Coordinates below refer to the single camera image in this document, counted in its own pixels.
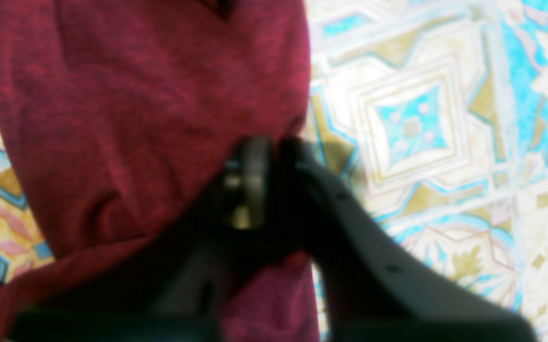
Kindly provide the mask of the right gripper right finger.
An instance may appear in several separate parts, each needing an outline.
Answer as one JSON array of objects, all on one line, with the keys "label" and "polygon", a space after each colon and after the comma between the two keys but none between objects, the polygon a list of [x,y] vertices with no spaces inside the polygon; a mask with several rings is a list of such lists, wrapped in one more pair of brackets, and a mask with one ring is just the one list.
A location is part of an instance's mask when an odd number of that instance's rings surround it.
[{"label": "right gripper right finger", "polygon": [[333,342],[534,342],[523,317],[439,275],[390,238],[300,139],[280,144],[291,244],[321,268]]}]

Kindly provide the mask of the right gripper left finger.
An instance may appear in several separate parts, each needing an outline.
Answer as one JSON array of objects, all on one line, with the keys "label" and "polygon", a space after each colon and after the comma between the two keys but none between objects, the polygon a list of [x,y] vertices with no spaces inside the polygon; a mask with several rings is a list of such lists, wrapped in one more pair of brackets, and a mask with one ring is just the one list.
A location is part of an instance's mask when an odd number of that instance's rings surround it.
[{"label": "right gripper left finger", "polygon": [[219,342],[226,301],[272,252],[272,141],[242,141],[139,253],[17,316],[14,342]]}]

